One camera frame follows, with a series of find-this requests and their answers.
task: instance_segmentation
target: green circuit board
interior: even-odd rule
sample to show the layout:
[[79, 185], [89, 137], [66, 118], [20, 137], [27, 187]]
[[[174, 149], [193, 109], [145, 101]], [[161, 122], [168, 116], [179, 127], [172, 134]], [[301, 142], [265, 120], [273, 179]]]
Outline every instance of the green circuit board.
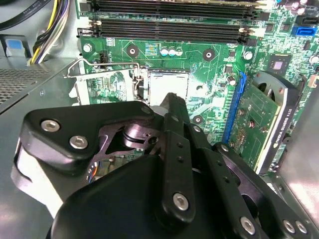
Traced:
[[[227, 77], [239, 78], [239, 72], [244, 69], [236, 64], [236, 56], [229, 56], [233, 52], [240, 57], [242, 46], [212, 43], [179, 43], [151, 40], [127, 40], [122, 38], [94, 39], [82, 37], [81, 44], [89, 44], [93, 49], [89, 53], [83, 52], [83, 57], [90, 62], [98, 61], [100, 52], [108, 52], [111, 62], [138, 62], [141, 67], [147, 66], [179, 76], [178, 72], [187, 72], [188, 77], [180, 77], [180, 80], [171, 78], [172, 81], [153, 83], [147, 77], [144, 84], [150, 84], [149, 105], [159, 105], [168, 93], [169, 89], [187, 100], [187, 109], [191, 120], [200, 125], [210, 143], [222, 140], [225, 123], [232, 99], [234, 86], [227, 84]], [[139, 49], [137, 57], [128, 55], [128, 46], [136, 46]], [[179, 56], [162, 56], [162, 48], [175, 49], [182, 52]], [[203, 59], [203, 53], [207, 49], [213, 49], [215, 56], [211, 61]], [[86, 73], [100, 71], [99, 68], [87, 67]], [[109, 78], [88, 80], [89, 97], [91, 104], [117, 102], [126, 100], [126, 89], [123, 84], [122, 90], [117, 90], [119, 82], [124, 82], [121, 73], [114, 73]]]
[[238, 110], [230, 138], [231, 146], [255, 169], [280, 107], [248, 82]]
[[[316, 16], [318, 9], [316, 7], [307, 7], [307, 13]], [[236, 83], [239, 83], [240, 72], [247, 76], [248, 84], [242, 100], [239, 102], [238, 109], [246, 108], [251, 100], [252, 92], [260, 99], [264, 99], [265, 112], [263, 123], [271, 125], [272, 115], [276, 115], [276, 104], [269, 101], [267, 96], [258, 91], [249, 82], [252, 81], [258, 71], [272, 71], [273, 64], [278, 62], [278, 57], [283, 60], [284, 69], [275, 71], [297, 86], [301, 80], [301, 75], [307, 80], [303, 89], [302, 98], [296, 108], [293, 120], [287, 131], [291, 134], [311, 92], [316, 87], [316, 82], [311, 77], [317, 74], [319, 62], [310, 63], [310, 58], [318, 54], [319, 49], [319, 31], [314, 36], [295, 36], [292, 32], [296, 26], [296, 13], [287, 10], [283, 5], [273, 4], [272, 8], [265, 10], [269, 13], [269, 19], [266, 21], [239, 21], [239, 20], [215, 20], [215, 19], [194, 19], [190, 17], [171, 17], [163, 18], [160, 16], [150, 17], [136, 14], [112, 14], [112, 13], [94, 13], [82, 12], [77, 4], [77, 14], [79, 18], [90, 17], [100, 19], [132, 19], [132, 20], [152, 20], [152, 21], [170, 21], [170, 22], [202, 22], [202, 23], [223, 23], [245, 25], [255, 29], [264, 29], [262, 36], [253, 37], [257, 39], [256, 46], [244, 46], [240, 44], [214, 43], [214, 42], [196, 42], [196, 41], [162, 41], [131, 39], [118, 37], [89, 37], [80, 36], [82, 49], [85, 45], [91, 47], [90, 52], [83, 51], [83, 57], [90, 62], [98, 62], [100, 53], [105, 52], [108, 56], [108, 62], [137, 62], [141, 68], [146, 67], [151, 72], [145, 77], [144, 87], [149, 89], [145, 91], [145, 103], [149, 105], [158, 105], [162, 99], [161, 92], [168, 89], [185, 98], [190, 119], [202, 127], [207, 135], [208, 141], [214, 144], [223, 139], [226, 127], [226, 121], [234, 95], [235, 87], [229, 84], [227, 78], [234, 77]], [[138, 56], [132, 57], [128, 54], [128, 47], [134, 45], [139, 50]], [[161, 49], [174, 49], [179, 55], [163, 56]], [[206, 61], [203, 56], [207, 49], [213, 49], [215, 55], [211, 61]], [[251, 59], [245, 59], [245, 54], [251, 53]], [[131, 100], [127, 94], [125, 79], [134, 74], [133, 65], [125, 67], [108, 67], [112, 70], [108, 77], [87, 80], [90, 104], [99, 104], [107, 102]], [[85, 73], [94, 73], [105, 71], [99, 67], [85, 66]], [[240, 142], [241, 120], [236, 115], [236, 121], [232, 127], [232, 141]], [[241, 145], [235, 145], [235, 150], [240, 153], [243, 159], [252, 167], [256, 168], [258, 155], [254, 147], [256, 135], [260, 138], [260, 144], [263, 145], [267, 139], [267, 130], [263, 127], [250, 128]], [[277, 163], [286, 146], [281, 144], [274, 158]]]

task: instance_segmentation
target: ram slot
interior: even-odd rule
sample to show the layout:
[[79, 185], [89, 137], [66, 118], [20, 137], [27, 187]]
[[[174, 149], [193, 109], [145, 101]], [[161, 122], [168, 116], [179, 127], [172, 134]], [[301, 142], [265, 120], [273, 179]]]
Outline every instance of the ram slot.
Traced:
[[259, 12], [246, 5], [223, 5], [149, 0], [96, 0], [92, 11], [114, 14], [140, 14], [195, 18], [257, 20]]

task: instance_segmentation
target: perforated metal panel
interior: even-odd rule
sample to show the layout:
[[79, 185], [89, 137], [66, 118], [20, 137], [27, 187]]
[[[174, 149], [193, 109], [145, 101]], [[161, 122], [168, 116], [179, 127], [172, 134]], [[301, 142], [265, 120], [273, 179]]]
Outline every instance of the perforated metal panel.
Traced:
[[27, 86], [36, 84], [50, 72], [50, 70], [0, 69], [0, 105]]

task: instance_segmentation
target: screw hole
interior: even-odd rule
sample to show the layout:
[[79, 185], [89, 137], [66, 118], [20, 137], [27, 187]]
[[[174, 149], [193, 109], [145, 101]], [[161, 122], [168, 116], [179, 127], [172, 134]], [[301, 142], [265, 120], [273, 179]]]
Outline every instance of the screw hole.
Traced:
[[183, 163], [183, 162], [184, 162], [184, 159], [183, 159], [181, 156], [178, 156], [178, 157], [177, 157], [177, 160], [178, 160], [178, 162], [180, 162], [180, 163]]
[[224, 179], [224, 181], [225, 181], [226, 183], [230, 183], [230, 181], [229, 181], [229, 179], [228, 179], [227, 177], [223, 177], [223, 179]]
[[149, 139], [149, 144], [155, 144], [155, 143], [158, 142], [158, 140], [159, 140], [159, 138], [157, 138], [157, 137], [152, 137], [152, 138]]

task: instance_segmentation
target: motherboard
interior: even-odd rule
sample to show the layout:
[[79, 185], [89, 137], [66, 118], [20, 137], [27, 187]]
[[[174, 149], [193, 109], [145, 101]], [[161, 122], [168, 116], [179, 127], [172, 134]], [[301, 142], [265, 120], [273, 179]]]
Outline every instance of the motherboard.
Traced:
[[[319, 79], [319, 3], [78, 0], [81, 104], [169, 92], [212, 145], [228, 143], [258, 174], [275, 172]], [[141, 155], [133, 152], [130, 160]]]

